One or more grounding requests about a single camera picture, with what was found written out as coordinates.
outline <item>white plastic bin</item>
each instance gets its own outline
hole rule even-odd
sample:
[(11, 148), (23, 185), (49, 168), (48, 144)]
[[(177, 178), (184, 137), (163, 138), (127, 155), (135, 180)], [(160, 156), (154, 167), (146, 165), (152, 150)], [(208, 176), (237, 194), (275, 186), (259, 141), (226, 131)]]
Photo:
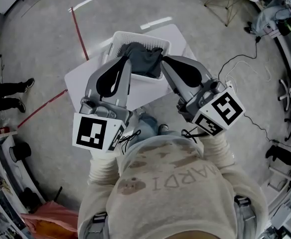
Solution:
[[(108, 62), (118, 56), (120, 53), (120, 49), (122, 45), (129, 44), (132, 42), (138, 42), (143, 44), (148, 50), (152, 50), (153, 48), (162, 48), (162, 55), (166, 56), (170, 52), (171, 43), (167, 40), (163, 40), (160, 38), (144, 35), (144, 34), (136, 34), (136, 33), (130, 33), (130, 32), (122, 32), (117, 31), (115, 32), (113, 38), (112, 38), (112, 46), (110, 48), (110, 51), (108, 53), (108, 56), (105, 58), (105, 62)], [(161, 72), (158, 79), (156, 78), (150, 78), (147, 76), (137, 75), (137, 74), (131, 74), (131, 77), (133, 79), (141, 80), (141, 81), (147, 81), (147, 82), (157, 82), (162, 81), (164, 79), (164, 75)]]

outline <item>shoe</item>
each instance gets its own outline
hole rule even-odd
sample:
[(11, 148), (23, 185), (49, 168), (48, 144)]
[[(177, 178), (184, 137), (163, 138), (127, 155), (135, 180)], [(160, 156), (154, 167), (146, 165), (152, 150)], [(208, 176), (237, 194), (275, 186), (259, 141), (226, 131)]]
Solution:
[(169, 127), (166, 124), (161, 124), (158, 128), (158, 135), (160, 135), (162, 132), (169, 131)]
[(277, 159), (277, 157), (275, 156), (275, 152), (276, 152), (276, 146), (272, 145), (271, 148), (269, 148), (269, 150), (266, 152), (265, 158), (269, 158), (273, 156), (272, 160), (275, 161)]
[(18, 106), (16, 107), (18, 108), (18, 110), (24, 114), (26, 112), (26, 107), (25, 105), (23, 104), (23, 102), (21, 101), (21, 99), (19, 99), (19, 103), (18, 103)]
[(28, 79), (28, 80), (25, 82), (26, 87), (25, 87), (25, 91), (24, 91), (24, 93), (26, 93), (26, 92), (28, 91), (28, 89), (31, 88), (32, 85), (34, 85), (34, 83), (35, 83), (35, 79), (34, 79), (34, 78), (30, 78), (30, 79)]
[(251, 27), (244, 27), (244, 31), (248, 34), (255, 34)]

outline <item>pink cloth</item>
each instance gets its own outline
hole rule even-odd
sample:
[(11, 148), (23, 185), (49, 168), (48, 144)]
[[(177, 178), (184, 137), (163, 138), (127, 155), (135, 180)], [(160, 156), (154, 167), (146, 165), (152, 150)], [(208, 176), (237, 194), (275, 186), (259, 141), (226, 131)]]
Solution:
[(47, 202), (39, 207), (34, 214), (21, 214), (21, 216), (32, 234), (36, 233), (38, 220), (54, 222), (69, 231), (77, 232), (78, 214), (54, 201)]

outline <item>white cable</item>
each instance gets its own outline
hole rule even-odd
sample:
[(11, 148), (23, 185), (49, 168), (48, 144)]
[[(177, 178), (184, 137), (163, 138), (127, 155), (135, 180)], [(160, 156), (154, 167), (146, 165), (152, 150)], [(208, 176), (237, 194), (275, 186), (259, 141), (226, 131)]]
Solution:
[[(238, 62), (236, 62), (236, 64), (234, 65), (234, 67), (225, 75), (225, 77), (224, 77), (224, 84), (226, 84), (226, 82), (227, 82), (227, 77), (231, 77), (232, 79), (233, 79), (233, 81), (234, 81), (234, 83), (235, 83), (235, 93), (237, 94), (237, 83), (236, 83), (236, 81), (235, 81), (235, 79), (232, 77), (232, 76), (230, 76), (229, 74), (235, 69), (235, 67), (238, 65), (238, 63), (240, 63), (240, 62), (243, 62), (243, 63), (245, 63), (245, 64), (247, 64), (252, 70), (253, 70), (253, 72), (254, 73), (256, 73), (258, 76), (260, 76), (260, 74), (257, 72), (257, 71), (255, 71), (254, 70), (254, 68), (252, 67), (252, 66), (250, 66), (247, 62), (245, 62), (244, 60), (240, 60), (240, 61), (238, 61)], [(272, 75), (271, 75), (271, 73), (270, 73), (270, 71), (268, 70), (268, 68), (266, 67), (266, 66), (264, 66), (264, 68), (265, 68), (265, 70), (267, 71), (267, 73), (268, 73), (268, 75), (269, 75), (269, 79), (268, 80), (265, 80), (266, 82), (269, 82), (269, 81), (271, 81), (271, 79), (272, 79)]]

